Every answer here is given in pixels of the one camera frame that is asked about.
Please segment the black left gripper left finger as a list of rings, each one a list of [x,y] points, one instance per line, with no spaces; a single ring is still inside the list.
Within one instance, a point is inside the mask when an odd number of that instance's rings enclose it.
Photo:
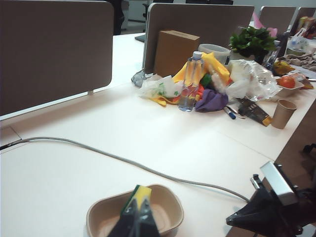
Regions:
[[[111,230],[112,237],[129,237],[133,233],[134,224],[138,217],[137,200],[132,198],[120,214],[118,222]]]

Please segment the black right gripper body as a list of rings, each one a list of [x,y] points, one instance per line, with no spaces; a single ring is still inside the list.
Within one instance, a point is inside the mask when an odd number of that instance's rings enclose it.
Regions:
[[[295,192],[297,202],[283,205],[274,191],[258,190],[249,203],[226,218],[226,224],[265,237],[295,237],[303,227],[316,222],[316,193]]]

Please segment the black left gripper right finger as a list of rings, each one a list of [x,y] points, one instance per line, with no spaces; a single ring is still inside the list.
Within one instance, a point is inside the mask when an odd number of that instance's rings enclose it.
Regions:
[[[160,236],[148,199],[144,199],[140,206],[138,225],[139,237]]]

